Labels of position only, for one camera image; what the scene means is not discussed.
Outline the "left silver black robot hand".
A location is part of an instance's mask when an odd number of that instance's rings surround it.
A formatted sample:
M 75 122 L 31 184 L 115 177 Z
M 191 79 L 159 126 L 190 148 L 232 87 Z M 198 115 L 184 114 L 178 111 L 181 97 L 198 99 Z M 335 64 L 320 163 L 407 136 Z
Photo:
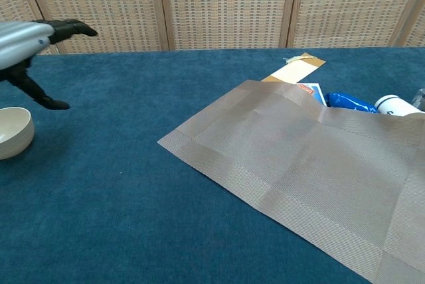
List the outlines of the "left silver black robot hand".
M 97 36 L 98 32 L 77 19 L 1 23 L 1 81 L 20 89 L 46 109 L 69 109 L 66 102 L 48 96 L 27 69 L 35 55 L 74 35 Z

